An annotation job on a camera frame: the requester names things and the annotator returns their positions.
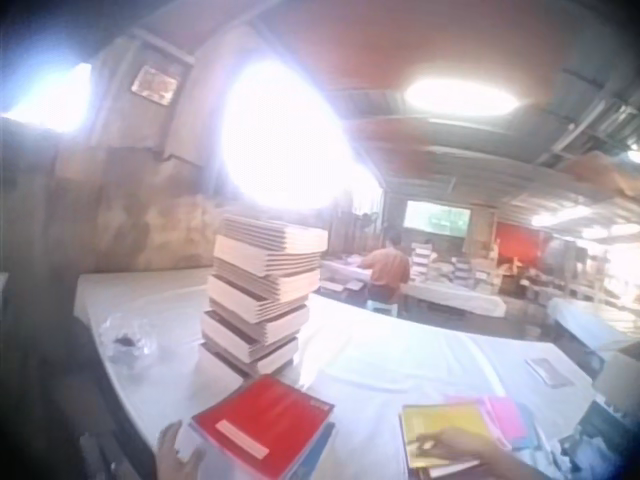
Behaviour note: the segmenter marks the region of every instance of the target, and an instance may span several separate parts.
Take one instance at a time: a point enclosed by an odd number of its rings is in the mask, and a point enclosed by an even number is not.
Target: clear plastic bag
[[[148,365],[158,351],[147,319],[131,313],[111,315],[100,327],[100,339],[109,361],[129,370]]]

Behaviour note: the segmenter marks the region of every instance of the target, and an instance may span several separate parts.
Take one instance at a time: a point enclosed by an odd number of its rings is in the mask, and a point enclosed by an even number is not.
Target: pink notebook
[[[514,440],[522,439],[528,435],[527,427],[522,420],[520,410],[516,403],[509,397],[462,397],[450,396],[447,401],[477,402],[483,405],[489,421],[500,431],[503,439],[512,444]]]

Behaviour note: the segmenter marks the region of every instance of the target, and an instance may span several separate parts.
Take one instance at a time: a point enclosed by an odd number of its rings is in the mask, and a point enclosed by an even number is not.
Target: person
[[[409,258],[400,251],[402,237],[392,230],[387,236],[387,247],[367,255],[359,267],[371,271],[367,294],[374,302],[398,303],[400,285],[409,281],[411,264]]]
[[[549,477],[501,449],[490,439],[460,428],[445,428],[421,435],[418,452],[443,460],[479,460],[493,478],[501,480],[548,480]]]
[[[204,451],[195,450],[184,462],[178,457],[176,439],[182,422],[167,425],[158,435],[156,474],[158,480],[197,480],[198,470],[204,460]]]

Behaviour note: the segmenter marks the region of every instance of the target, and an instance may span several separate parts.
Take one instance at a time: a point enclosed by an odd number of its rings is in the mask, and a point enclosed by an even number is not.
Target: red wall
[[[545,234],[532,228],[498,222],[496,239],[500,240],[500,257],[518,257],[524,265],[536,267]]]

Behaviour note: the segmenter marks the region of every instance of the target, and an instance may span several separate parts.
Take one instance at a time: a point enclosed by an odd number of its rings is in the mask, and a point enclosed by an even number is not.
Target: orange shirt
[[[367,255],[361,268],[371,269],[371,283],[387,285],[395,290],[409,281],[411,264],[407,256],[393,247],[383,248]]]

